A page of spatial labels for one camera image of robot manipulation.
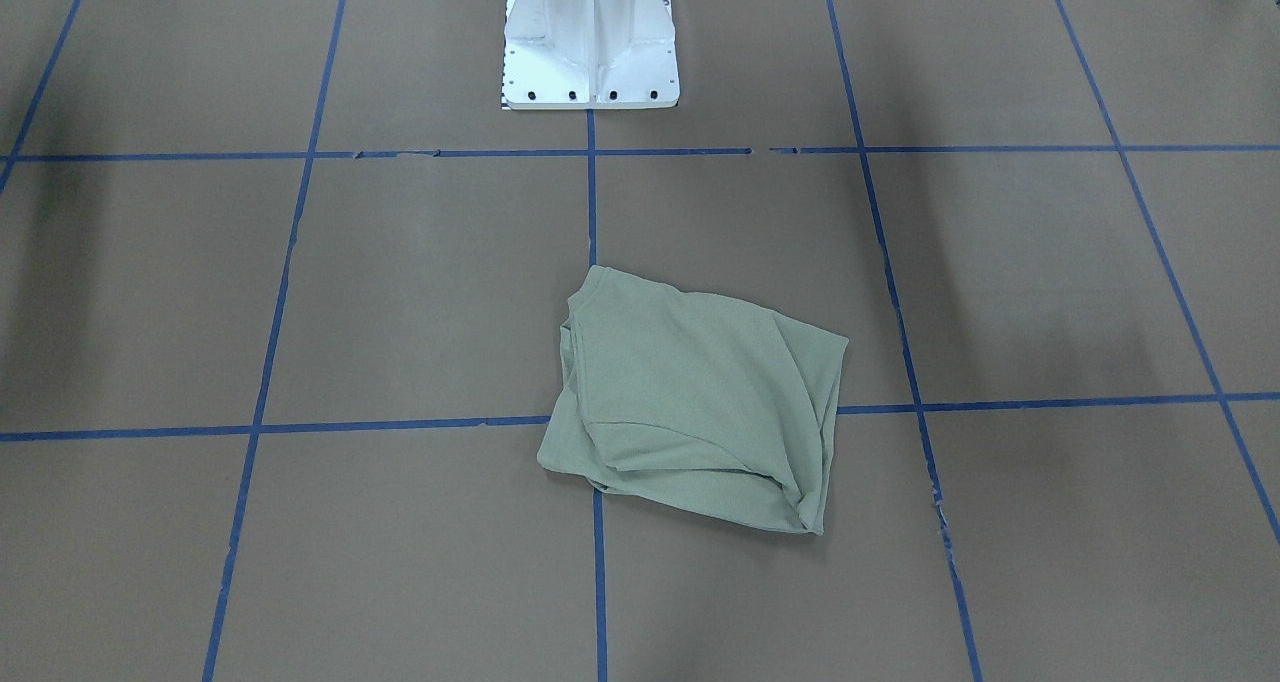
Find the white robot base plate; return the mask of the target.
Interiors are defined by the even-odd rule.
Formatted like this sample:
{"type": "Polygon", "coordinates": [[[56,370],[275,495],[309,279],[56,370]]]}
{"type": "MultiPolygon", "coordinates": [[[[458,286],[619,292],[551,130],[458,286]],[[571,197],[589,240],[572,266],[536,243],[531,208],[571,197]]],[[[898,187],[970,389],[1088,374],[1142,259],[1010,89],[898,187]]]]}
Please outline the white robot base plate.
{"type": "Polygon", "coordinates": [[[644,111],[681,97],[672,0],[504,0],[507,111],[644,111]]]}

